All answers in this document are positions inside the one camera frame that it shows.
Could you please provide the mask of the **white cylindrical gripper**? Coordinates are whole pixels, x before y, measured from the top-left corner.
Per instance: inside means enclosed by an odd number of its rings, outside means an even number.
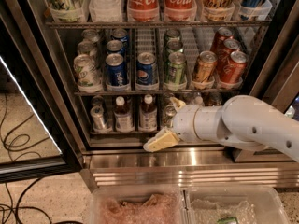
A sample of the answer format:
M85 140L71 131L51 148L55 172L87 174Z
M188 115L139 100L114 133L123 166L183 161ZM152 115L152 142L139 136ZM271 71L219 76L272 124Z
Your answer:
M186 105L184 101L176 97L171 97L170 102L177 111L173 117L173 132L167 127L162 128L143 146L148 152L173 147L179 143L179 138L184 142L197 142L199 140L194 130L194 118L199 105Z

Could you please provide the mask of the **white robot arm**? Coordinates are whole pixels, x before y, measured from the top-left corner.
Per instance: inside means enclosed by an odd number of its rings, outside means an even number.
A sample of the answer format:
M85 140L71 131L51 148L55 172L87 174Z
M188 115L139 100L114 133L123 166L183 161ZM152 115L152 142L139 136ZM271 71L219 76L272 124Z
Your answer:
M156 152L180 141L212 141L250 151L271 147L299 161L299 122L247 95L234 96L222 106L182 106L172 126L161 129L143 148Z

